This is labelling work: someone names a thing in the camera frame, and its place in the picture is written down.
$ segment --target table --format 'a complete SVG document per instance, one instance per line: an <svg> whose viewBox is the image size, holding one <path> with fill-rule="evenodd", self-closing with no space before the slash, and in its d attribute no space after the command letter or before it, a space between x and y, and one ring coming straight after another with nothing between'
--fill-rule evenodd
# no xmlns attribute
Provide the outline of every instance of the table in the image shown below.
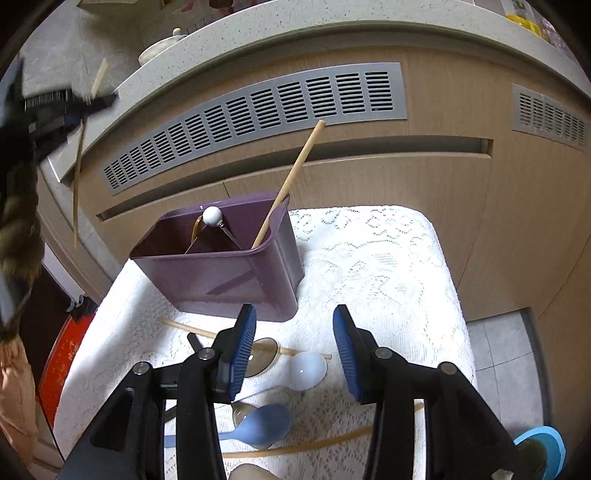
<svg viewBox="0 0 591 480"><path fill-rule="evenodd" d="M332 311L347 304L358 327L379 345L408 361L435 367L454 362L476 385L466 324L456 290L431 223L419 212L398 206L292 210L291 222L306 276L298 291L298 312L285 323L259 322L256 337L281 346L332 353L326 378L302 393L275 389L249 398L256 406L286 405L294 416L288 437L276 446L332 437L372 424L374 407L357 405L349 395L332 333ZM68 455L109 394L138 361L160 367L193 353L186 332L164 326L166 316L217 332L233 319L178 312L128 261L100 305L73 361L57 409L54 434ZM201 339L204 345L211 340ZM278 356L262 375L279 376L288 356ZM231 409L216 410L219 431L231 430ZM414 477L424 478L424 415L416 414ZM174 431L174 422L166 433ZM361 479L369 436L322 450L278 457L225 460L229 473L255 463L284 480ZM250 447L227 440L222 451ZM165 450L166 477L176 477L174 449Z"/></svg>

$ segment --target gray tile floor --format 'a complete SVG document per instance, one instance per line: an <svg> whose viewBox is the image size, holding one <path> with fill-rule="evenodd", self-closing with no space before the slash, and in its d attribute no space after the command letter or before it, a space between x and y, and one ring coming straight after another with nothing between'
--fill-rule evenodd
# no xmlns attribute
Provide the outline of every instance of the gray tile floor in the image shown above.
<svg viewBox="0 0 591 480"><path fill-rule="evenodd" d="M467 324L478 390L512 437L544 424L526 321L517 311Z"/></svg>

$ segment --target screw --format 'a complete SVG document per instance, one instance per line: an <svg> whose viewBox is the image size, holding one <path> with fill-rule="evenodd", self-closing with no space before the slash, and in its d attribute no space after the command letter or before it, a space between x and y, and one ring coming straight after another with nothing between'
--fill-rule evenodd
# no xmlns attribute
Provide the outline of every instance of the screw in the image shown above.
<svg viewBox="0 0 591 480"><path fill-rule="evenodd" d="M202 348L201 350L198 351L197 356L201 360L210 360L214 356L216 356L216 351L213 348L209 348L209 347Z"/></svg>
<svg viewBox="0 0 591 480"><path fill-rule="evenodd" d="M443 373L448 375L455 375L457 373L457 367L451 362L443 362L440 368Z"/></svg>
<svg viewBox="0 0 591 480"><path fill-rule="evenodd" d="M148 370L150 370L150 364L148 362L139 362L134 365L134 374L136 375L143 375Z"/></svg>
<svg viewBox="0 0 591 480"><path fill-rule="evenodd" d="M382 360L392 357L393 353L394 352L392 350L385 346L379 346L374 350L374 355L378 358L381 358Z"/></svg>

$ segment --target white bowl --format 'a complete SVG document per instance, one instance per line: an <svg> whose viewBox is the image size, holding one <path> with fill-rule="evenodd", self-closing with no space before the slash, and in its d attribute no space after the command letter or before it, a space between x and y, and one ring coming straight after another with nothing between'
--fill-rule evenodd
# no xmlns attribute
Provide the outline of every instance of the white bowl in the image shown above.
<svg viewBox="0 0 591 480"><path fill-rule="evenodd" d="M160 40L156 42L154 45L150 45L148 48L146 48L138 58L139 64L145 65L156 55L160 55L164 50L166 50L169 47L172 47L176 42L186 37L186 35L174 34L174 32L176 31L177 29L175 28L172 37Z"/></svg>

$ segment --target blue bowl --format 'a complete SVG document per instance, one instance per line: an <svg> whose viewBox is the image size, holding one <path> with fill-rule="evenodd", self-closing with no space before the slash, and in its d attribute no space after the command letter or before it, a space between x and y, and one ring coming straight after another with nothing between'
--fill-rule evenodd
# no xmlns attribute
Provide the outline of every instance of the blue bowl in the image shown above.
<svg viewBox="0 0 591 480"><path fill-rule="evenodd" d="M513 440L513 443L519 445L527 439L537 440L544 445L548 457L548 465L546 466L543 480L554 480L562 470L566 458L566 448L564 447L560 433L552 427L536 427L519 435Z"/></svg>

